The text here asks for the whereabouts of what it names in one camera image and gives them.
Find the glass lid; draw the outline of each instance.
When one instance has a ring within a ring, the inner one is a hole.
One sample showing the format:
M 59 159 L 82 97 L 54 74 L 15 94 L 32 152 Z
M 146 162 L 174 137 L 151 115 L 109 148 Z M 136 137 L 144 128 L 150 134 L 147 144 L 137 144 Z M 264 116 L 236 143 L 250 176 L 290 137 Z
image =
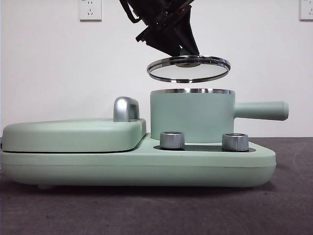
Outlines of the glass lid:
M 229 70 L 230 63 L 227 60 L 202 55 L 165 58 L 147 67 L 151 78 L 174 83 L 212 81 L 226 76 Z

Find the wall socket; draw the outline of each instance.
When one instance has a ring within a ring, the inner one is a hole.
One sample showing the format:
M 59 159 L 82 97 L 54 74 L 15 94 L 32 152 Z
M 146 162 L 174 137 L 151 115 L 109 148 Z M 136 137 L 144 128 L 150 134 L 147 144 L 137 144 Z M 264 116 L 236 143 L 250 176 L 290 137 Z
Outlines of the wall socket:
M 81 21 L 102 20 L 102 0 L 78 0 Z
M 313 0 L 300 0 L 300 20 L 313 21 Z

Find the lid handle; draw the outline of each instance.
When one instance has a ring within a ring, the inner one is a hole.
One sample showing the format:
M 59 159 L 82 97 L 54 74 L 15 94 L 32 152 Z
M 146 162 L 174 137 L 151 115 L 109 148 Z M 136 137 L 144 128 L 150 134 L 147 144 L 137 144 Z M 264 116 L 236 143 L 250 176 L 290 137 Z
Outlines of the lid handle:
M 131 119 L 139 119 L 138 101 L 121 96 L 114 102 L 113 121 L 114 122 L 130 122 Z

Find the mint green pot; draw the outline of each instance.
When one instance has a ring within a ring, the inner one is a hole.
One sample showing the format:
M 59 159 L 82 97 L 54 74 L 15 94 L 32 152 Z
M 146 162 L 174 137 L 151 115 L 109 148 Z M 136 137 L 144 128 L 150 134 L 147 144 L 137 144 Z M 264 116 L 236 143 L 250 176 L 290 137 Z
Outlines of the mint green pot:
M 163 131 L 185 134 L 187 143 L 222 142 L 234 132 L 234 118 L 286 120 L 283 101 L 235 103 L 235 93 L 219 89 L 168 89 L 151 92 L 151 138 Z

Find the floor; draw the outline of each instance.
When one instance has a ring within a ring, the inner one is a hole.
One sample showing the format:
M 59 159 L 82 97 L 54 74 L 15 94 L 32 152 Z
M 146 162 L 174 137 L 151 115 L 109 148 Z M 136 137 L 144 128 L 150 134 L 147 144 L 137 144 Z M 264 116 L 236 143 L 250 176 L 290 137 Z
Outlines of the floor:
M 0 178 L 1 235 L 312 235 L 313 138 L 251 138 L 273 149 L 255 188 L 58 187 Z

